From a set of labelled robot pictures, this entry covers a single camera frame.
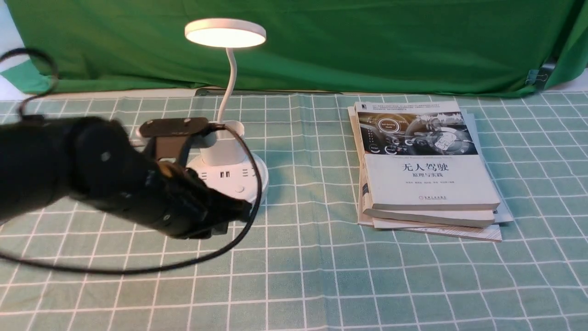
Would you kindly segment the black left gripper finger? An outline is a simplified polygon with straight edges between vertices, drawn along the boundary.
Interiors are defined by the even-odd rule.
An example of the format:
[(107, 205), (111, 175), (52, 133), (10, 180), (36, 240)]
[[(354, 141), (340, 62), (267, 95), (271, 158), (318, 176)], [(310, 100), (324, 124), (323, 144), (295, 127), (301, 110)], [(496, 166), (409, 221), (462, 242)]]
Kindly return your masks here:
[(237, 200), (232, 207), (232, 219), (240, 222), (248, 222), (251, 218), (253, 205), (246, 200)]

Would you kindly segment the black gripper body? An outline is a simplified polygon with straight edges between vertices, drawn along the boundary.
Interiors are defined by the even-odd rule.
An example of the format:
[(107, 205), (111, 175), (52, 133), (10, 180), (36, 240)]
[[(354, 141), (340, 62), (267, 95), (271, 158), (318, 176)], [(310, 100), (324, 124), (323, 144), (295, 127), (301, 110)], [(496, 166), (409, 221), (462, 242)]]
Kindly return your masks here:
[(193, 170), (161, 161), (124, 204), (124, 219), (174, 239), (208, 239), (239, 220), (239, 200), (214, 190)]

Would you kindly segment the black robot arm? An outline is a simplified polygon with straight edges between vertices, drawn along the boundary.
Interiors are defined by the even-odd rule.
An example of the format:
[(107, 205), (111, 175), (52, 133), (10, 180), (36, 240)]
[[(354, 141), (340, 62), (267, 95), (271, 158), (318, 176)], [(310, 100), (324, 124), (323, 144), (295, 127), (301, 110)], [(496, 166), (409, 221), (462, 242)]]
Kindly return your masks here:
[(3, 222), (69, 197), (176, 239), (248, 218), (251, 203), (204, 184), (196, 172), (136, 150), (116, 121), (21, 121), (1, 127)]

